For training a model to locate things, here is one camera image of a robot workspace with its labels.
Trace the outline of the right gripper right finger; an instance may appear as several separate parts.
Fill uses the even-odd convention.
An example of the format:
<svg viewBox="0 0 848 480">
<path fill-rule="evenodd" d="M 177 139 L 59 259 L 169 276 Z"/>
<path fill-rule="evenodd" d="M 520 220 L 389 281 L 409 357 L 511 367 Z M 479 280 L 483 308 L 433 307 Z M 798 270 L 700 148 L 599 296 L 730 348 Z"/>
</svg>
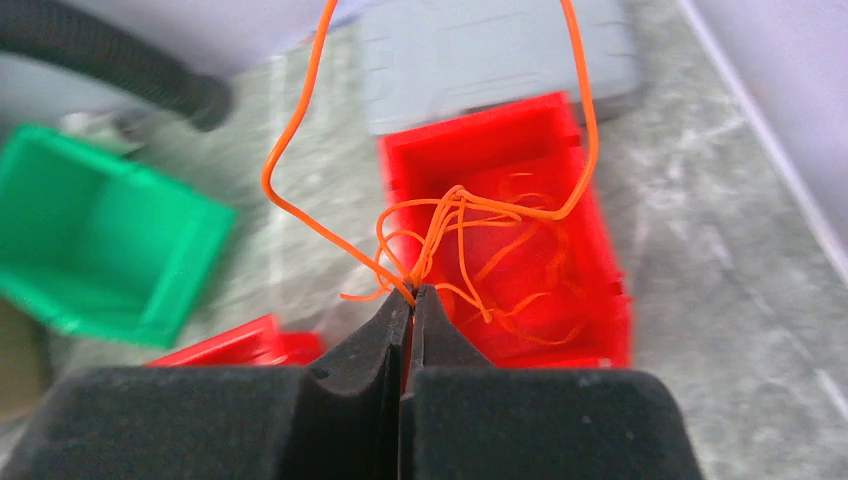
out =
<svg viewBox="0 0 848 480">
<path fill-rule="evenodd" d="M 628 369 L 502 369 L 448 320 L 431 285 L 413 310 L 400 404 L 404 479 L 698 479 L 682 413 Z"/>
</svg>

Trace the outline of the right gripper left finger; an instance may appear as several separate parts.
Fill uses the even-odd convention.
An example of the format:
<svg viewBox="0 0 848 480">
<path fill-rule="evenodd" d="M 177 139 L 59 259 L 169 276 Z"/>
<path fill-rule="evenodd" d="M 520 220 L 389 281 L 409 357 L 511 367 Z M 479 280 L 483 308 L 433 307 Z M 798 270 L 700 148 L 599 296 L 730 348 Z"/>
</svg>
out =
<svg viewBox="0 0 848 480">
<path fill-rule="evenodd" d="M 109 367 L 69 376 L 5 479 L 395 479 L 412 311 L 391 293 L 305 367 Z"/>
</svg>

